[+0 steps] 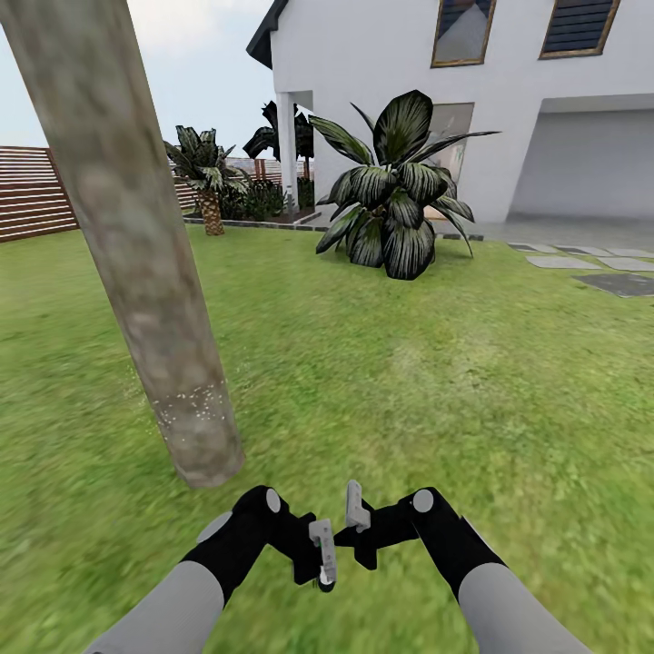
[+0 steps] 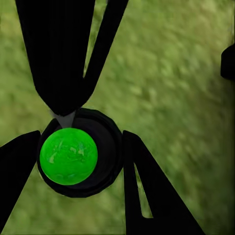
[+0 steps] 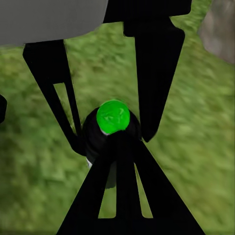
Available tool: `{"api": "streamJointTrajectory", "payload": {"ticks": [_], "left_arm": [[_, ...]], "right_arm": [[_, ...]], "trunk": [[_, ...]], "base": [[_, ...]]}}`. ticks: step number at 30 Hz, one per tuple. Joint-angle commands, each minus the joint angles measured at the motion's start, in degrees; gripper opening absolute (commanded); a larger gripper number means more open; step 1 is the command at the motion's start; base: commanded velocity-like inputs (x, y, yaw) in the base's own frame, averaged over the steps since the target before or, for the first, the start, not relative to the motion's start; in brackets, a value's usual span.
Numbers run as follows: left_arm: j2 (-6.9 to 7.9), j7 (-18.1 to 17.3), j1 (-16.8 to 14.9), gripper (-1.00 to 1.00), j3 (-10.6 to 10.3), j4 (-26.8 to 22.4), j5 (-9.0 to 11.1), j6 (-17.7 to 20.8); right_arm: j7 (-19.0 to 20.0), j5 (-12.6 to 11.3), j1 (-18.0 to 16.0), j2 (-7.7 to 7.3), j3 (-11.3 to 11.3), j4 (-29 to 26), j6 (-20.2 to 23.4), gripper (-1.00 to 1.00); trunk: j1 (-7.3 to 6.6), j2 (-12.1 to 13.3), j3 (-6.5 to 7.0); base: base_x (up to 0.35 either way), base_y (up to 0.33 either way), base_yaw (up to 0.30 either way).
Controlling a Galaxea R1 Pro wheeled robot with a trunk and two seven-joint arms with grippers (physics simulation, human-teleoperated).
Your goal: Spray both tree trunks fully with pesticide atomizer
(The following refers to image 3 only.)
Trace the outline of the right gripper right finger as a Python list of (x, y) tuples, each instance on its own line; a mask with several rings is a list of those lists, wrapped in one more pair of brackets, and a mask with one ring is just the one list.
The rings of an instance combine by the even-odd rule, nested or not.
[[(122, 136), (130, 235), (205, 235), (141, 138)], [(142, 216), (134, 163), (153, 218)]]

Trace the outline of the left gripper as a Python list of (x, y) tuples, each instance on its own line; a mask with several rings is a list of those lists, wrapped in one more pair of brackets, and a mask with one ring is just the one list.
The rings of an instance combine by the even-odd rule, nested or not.
[[(135, 37), (142, 137), (157, 133), (185, 40), (170, 16), (191, 11), (192, 0), (108, 0), (101, 24), (123, 21), (123, 35)], [(101, 25), (100, 24), (100, 25)], [(23, 58), (55, 115), (70, 147), (81, 156), (86, 149), (71, 81), (64, 39), (24, 44)], [(63, 109), (54, 84), (64, 83), (76, 130)]]

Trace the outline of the pesticide atomizer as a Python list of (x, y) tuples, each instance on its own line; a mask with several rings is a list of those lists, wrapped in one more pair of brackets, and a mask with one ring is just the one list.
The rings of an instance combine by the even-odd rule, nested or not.
[[(141, 125), (138, 119), (121, 101), (109, 100), (87, 116), (82, 133), (89, 170), (107, 136), (119, 130), (132, 132), (142, 140)], [(117, 186), (117, 161), (111, 163), (105, 188), (115, 186)]]

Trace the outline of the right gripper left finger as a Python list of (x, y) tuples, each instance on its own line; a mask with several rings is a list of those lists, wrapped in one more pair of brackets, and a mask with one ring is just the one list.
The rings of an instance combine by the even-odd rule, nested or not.
[[(123, 131), (107, 136), (56, 235), (130, 235)], [(116, 217), (98, 218), (111, 163), (117, 161)]]

